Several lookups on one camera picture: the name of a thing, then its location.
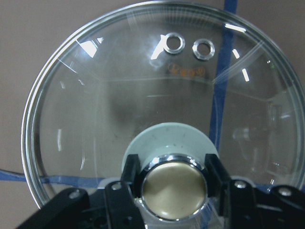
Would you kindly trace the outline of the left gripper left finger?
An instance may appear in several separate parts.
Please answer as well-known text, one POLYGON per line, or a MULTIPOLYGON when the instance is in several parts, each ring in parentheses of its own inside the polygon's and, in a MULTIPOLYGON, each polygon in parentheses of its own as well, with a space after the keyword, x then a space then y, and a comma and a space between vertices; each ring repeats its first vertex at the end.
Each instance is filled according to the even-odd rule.
POLYGON ((127 156, 120 180, 89 195, 67 188, 18 227, 20 229, 143 229, 145 223, 134 202, 140 160, 127 156))

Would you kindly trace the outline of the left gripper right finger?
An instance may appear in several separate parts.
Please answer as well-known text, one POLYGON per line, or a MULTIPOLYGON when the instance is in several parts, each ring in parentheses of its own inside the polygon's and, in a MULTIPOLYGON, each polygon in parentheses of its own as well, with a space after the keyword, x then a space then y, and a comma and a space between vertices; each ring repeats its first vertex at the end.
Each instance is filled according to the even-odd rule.
POLYGON ((226 229, 303 229, 305 194, 278 185, 263 192, 244 179, 232 179, 215 154, 206 154, 208 197, 226 229))

